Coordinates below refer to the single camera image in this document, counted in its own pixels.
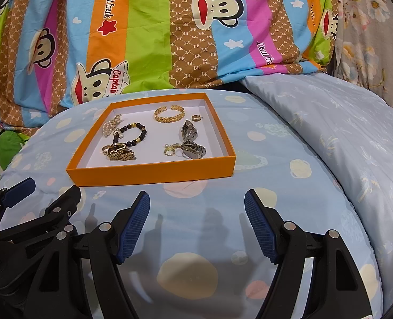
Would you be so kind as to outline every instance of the beaded bracelet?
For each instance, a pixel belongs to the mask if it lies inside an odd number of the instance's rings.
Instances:
[[[118,139],[123,137],[124,132],[126,132],[127,130],[134,128],[134,127],[137,127],[142,132],[140,133],[140,136],[138,136],[136,139],[134,139],[132,141],[127,141],[127,143],[125,143],[125,145],[129,148],[131,146],[135,146],[137,143],[140,143],[146,137],[147,131],[146,131],[146,128],[144,125],[134,122],[132,124],[128,124],[127,126],[124,126],[123,128],[115,130],[113,144],[118,143]]]

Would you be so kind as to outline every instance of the light blue fabric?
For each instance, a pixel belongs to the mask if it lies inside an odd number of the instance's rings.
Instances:
[[[27,177],[36,181],[35,193],[8,209],[1,227],[42,215],[59,193],[73,184],[65,168],[85,133],[111,102],[201,91],[155,90],[113,96],[81,104],[52,118],[31,137],[0,179],[0,188],[11,187]],[[267,291],[263,282],[270,284],[276,268],[263,256],[245,214],[244,195],[250,188],[256,189],[265,205],[275,206],[284,220],[292,220],[306,231],[324,234],[328,229],[336,229],[340,232],[357,267],[374,272],[364,280],[371,288],[376,286],[370,295],[373,313],[379,318],[382,293],[374,253],[352,205],[325,164],[292,128],[256,97],[217,90],[205,92],[237,154],[232,177],[82,188],[81,211],[70,220],[79,233],[88,232],[103,221],[111,221],[117,211],[130,207],[141,190],[150,195],[150,213],[134,253],[119,267],[140,318],[256,317]],[[182,261],[193,260],[192,265],[177,269],[181,272],[193,267],[192,280],[182,281],[188,284],[188,289],[194,289],[196,295],[208,297],[185,299],[160,286],[157,282],[160,267],[176,253],[198,254],[216,268],[218,283],[212,295],[210,290],[214,289],[209,286],[193,286],[192,282],[198,284],[206,274],[198,274],[204,263],[195,254],[176,255],[181,256]],[[311,262],[307,260],[293,318],[300,318],[304,310]],[[94,317],[100,318],[88,262],[84,269],[91,309]],[[180,295],[189,297],[184,292]]]
[[[374,247],[387,310],[393,303],[393,108],[323,73],[248,77],[244,83],[340,181]]]

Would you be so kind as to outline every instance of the colorful blanket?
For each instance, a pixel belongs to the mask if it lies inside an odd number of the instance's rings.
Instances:
[[[315,72],[337,20],[337,0],[6,0],[0,129],[32,135],[120,93]]]

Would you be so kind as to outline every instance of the gold bracelet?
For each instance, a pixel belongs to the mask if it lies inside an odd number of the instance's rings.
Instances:
[[[172,110],[180,111],[179,115],[172,116],[172,117],[160,117],[160,116],[158,116],[163,111],[166,111],[166,110],[167,110],[167,106],[166,105],[161,107],[161,108],[158,108],[157,110],[155,110],[155,112],[153,113],[153,117],[155,118],[155,120],[157,120],[158,122],[162,122],[162,123],[170,123],[170,122],[179,121],[179,120],[183,119],[183,117],[185,116],[185,109],[184,109],[184,107],[181,107],[180,105],[172,105]]]

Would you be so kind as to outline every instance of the red star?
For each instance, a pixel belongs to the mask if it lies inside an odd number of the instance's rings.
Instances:
[[[102,32],[102,36],[106,36],[108,35],[108,33],[116,31],[115,24],[116,20],[113,20],[112,22],[104,20],[102,26],[99,27],[97,30],[99,32]]]

